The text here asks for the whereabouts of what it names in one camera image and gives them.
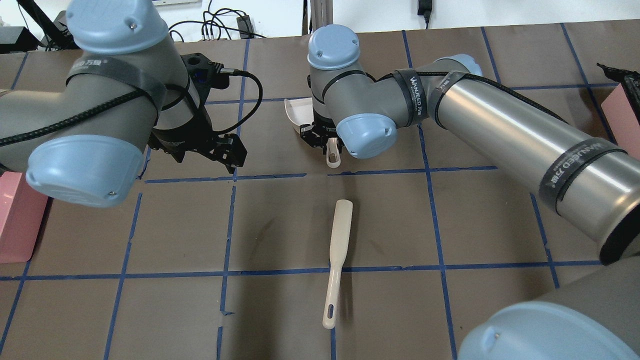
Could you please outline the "cream hand brush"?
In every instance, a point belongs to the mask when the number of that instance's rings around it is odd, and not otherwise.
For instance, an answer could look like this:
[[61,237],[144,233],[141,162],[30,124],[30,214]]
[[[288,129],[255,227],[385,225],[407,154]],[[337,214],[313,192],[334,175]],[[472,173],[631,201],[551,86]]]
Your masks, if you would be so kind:
[[342,269],[348,254],[353,215],[352,201],[336,201],[329,246],[329,278],[322,317],[322,326],[326,330],[334,330],[338,318]]

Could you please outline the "cream plastic dustpan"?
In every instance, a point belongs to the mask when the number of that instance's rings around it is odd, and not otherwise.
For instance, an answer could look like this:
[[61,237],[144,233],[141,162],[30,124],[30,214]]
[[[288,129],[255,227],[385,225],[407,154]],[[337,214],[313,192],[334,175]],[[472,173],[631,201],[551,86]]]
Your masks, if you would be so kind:
[[[300,126],[309,125],[313,121],[313,113],[316,113],[313,109],[313,98],[285,99],[284,107],[286,116],[300,137]],[[332,169],[340,167],[342,159],[341,154],[338,152],[338,139],[336,137],[329,139],[325,157],[328,167]]]

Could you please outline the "aluminium frame post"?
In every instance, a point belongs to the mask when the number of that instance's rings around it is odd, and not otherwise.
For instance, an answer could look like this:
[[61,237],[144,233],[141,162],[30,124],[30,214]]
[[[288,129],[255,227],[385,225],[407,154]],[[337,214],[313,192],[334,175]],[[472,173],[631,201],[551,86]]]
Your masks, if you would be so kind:
[[321,27],[326,27],[334,23],[333,0],[309,0],[308,6],[310,34]]

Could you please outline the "pink plastic bin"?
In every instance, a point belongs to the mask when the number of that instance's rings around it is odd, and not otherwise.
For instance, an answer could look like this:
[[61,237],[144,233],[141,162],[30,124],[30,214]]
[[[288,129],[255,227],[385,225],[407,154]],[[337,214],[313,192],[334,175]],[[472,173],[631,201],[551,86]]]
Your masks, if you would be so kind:
[[0,178],[0,263],[31,259],[49,201],[26,182],[25,174],[5,172]]

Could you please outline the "bin with black bag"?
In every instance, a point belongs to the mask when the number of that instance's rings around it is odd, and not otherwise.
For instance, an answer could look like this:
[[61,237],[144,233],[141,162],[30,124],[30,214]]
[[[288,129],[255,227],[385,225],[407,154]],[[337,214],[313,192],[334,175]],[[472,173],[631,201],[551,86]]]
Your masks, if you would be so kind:
[[640,73],[596,64],[617,86],[602,102],[601,109],[615,143],[636,160],[640,159]]

